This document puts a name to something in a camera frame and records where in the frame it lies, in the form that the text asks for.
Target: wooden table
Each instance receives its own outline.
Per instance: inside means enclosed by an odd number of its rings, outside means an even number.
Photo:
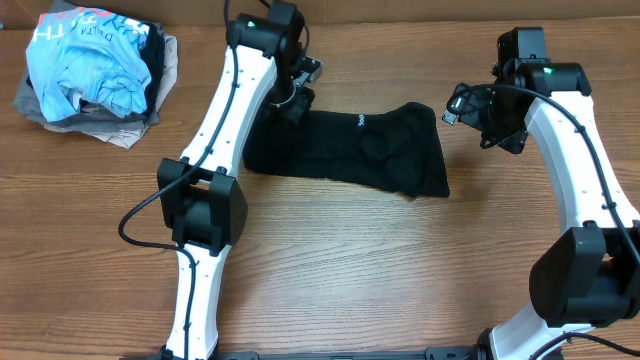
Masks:
[[[640,19],[314,26],[326,61],[315,109],[381,113],[417,101],[441,113],[454,86],[492,81],[497,37],[542,25],[555,61],[581,63],[623,189],[640,206]],[[170,27],[178,83],[161,123],[131,151],[44,130],[11,107],[31,33],[0,31],[0,358],[117,359],[156,352],[173,321],[176,256],[123,242],[124,213],[156,189],[216,89],[224,30]],[[221,350],[421,350],[467,345],[528,301],[528,274],[559,236],[530,140],[522,155],[479,148],[438,123],[451,197],[415,201],[357,185],[242,171],[249,220],[228,259]],[[129,226],[169,241],[160,206]],[[595,333],[640,348],[639,320]],[[578,340],[570,358],[615,358]]]

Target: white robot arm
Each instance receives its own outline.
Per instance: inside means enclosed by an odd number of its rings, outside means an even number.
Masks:
[[[458,85],[443,120],[480,130],[483,148],[498,145],[514,154],[531,134],[555,193],[562,236],[532,268],[531,301],[507,323],[487,329],[470,354],[537,359],[554,352],[565,334],[637,315],[640,215],[598,136],[582,67],[553,64],[541,28],[500,36],[498,58],[496,83]],[[612,259],[605,261],[607,254]]]

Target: black motor joint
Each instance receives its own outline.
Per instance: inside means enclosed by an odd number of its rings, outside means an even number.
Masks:
[[[498,38],[498,62],[491,73],[494,84],[529,89],[544,96],[553,91],[580,91],[591,94],[591,86],[579,64],[554,64],[547,56],[542,28],[515,28]],[[454,97],[469,88],[459,84]],[[459,96],[452,109],[465,114],[455,116],[445,111],[443,120],[453,124],[465,123],[482,133],[482,148],[495,145],[513,154],[524,149],[528,132],[524,119],[534,97],[509,89],[481,89]]]

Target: pile of clothes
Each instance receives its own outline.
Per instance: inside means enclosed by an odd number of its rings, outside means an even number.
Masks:
[[[57,0],[27,48],[14,107],[56,132],[129,149],[177,80],[178,46],[160,24]]]

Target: black bracket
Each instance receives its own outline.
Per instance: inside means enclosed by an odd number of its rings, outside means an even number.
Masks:
[[[625,231],[637,248],[638,227]],[[568,229],[536,262],[529,292],[533,308],[549,327],[567,323],[607,327],[638,314],[640,268],[621,243],[619,229],[586,222],[582,228]],[[605,254],[611,258],[605,260]]]
[[[158,168],[158,187],[165,188],[191,168],[185,161],[163,159]],[[161,195],[165,225],[173,229],[179,246],[193,241],[217,256],[225,245],[235,245],[247,220],[247,201],[234,177],[224,171],[197,169],[185,181]],[[208,191],[193,186],[208,181]]]

